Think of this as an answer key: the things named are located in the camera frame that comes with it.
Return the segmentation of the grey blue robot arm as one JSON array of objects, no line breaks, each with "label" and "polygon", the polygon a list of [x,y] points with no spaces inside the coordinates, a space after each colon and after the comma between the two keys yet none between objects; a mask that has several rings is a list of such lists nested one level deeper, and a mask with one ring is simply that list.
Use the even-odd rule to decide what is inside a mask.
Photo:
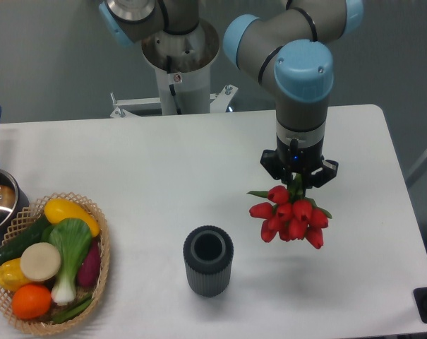
[{"label": "grey blue robot arm", "polygon": [[99,10],[118,43],[141,45],[163,114],[210,112],[210,67],[224,53],[275,100],[277,147],[260,159],[270,176],[301,192],[336,177],[338,164],[323,157],[334,83],[327,44],[360,25],[361,1],[288,1],[269,20],[235,18],[223,36],[197,1],[102,1]]}]

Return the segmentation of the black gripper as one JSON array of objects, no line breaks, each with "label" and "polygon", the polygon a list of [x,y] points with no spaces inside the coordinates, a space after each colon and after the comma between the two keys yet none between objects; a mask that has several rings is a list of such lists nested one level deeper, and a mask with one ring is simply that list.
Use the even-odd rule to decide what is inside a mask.
[{"label": "black gripper", "polygon": [[295,150],[277,138],[275,150],[264,150],[260,164],[276,181],[292,182],[292,172],[303,172],[303,194],[312,188],[320,188],[337,176],[339,163],[323,157],[323,138],[315,145],[302,148],[301,142]]}]

